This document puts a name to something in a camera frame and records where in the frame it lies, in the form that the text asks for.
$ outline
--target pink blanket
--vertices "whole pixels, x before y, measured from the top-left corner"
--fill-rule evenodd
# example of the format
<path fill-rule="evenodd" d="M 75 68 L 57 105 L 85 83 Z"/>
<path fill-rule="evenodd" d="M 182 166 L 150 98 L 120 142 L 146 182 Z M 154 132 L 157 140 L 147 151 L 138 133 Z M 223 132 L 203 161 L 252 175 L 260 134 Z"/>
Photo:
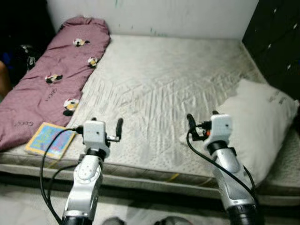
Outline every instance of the pink blanket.
<path fill-rule="evenodd" d="M 42 122 L 68 124 L 109 40 L 104 20 L 75 17 L 62 25 L 35 67 L 0 104 L 0 150 L 27 142 Z"/>

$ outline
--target children's book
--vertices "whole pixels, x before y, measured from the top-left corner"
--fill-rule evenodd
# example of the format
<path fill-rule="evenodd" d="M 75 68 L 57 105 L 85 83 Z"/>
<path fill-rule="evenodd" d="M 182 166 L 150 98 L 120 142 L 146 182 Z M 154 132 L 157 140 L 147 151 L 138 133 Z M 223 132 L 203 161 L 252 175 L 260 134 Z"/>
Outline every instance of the children's book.
<path fill-rule="evenodd" d="M 66 128 L 51 123 L 42 123 L 37 132 L 27 143 L 26 151 L 29 154 L 44 155 L 54 137 L 64 129 Z M 51 145 L 46 156 L 54 159 L 60 159 L 74 136 L 75 132 L 71 130 L 61 133 Z"/>

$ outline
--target bed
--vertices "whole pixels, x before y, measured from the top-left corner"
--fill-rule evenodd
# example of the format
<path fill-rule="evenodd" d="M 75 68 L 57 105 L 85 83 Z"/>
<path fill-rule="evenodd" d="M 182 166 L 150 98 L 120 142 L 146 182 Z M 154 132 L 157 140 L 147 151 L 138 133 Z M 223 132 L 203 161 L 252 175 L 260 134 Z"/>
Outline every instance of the bed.
<path fill-rule="evenodd" d="M 124 119 L 122 141 L 111 145 L 105 162 L 104 185 L 219 198 L 211 166 L 179 137 L 187 130 L 187 113 L 198 112 L 197 121 L 208 119 L 241 78 L 266 82 L 240 41 L 111 35 L 67 127 L 96 117 L 113 134 L 117 119 Z M 76 163 L 82 142 L 77 135 L 45 176 Z M 41 157 L 24 148 L 1 152 L 0 171 L 38 176 Z M 263 204 L 300 204 L 299 157 L 300 139 L 291 129 L 259 187 Z M 71 180 L 72 172 L 60 179 Z"/>

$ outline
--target wall stain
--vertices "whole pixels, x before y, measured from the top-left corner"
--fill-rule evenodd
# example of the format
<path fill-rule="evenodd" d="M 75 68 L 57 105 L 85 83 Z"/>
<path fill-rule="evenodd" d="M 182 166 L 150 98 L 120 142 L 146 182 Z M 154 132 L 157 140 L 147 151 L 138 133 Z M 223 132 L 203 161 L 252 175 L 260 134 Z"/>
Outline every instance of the wall stain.
<path fill-rule="evenodd" d="M 158 36 L 158 37 L 167 37 L 167 33 L 158 33 L 156 30 L 153 30 L 153 28 L 150 28 L 150 32 L 154 34 L 154 36 Z"/>
<path fill-rule="evenodd" d="M 115 8 L 122 8 L 124 4 L 124 0 L 115 0 L 114 7 Z"/>

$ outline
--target pillowcase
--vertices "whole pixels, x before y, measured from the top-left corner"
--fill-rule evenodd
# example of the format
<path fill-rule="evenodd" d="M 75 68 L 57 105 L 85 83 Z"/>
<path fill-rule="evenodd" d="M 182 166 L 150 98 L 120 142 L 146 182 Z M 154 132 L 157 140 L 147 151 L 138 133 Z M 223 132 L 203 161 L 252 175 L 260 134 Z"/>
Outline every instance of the pillowcase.
<path fill-rule="evenodd" d="M 267 176 L 283 140 L 297 115 L 299 102 L 285 93 L 261 83 L 241 80 L 237 95 L 228 98 L 217 111 L 232 117 L 229 147 L 251 172 L 256 184 Z M 186 134 L 180 142 L 186 144 Z M 193 142 L 204 151 L 203 142 Z"/>

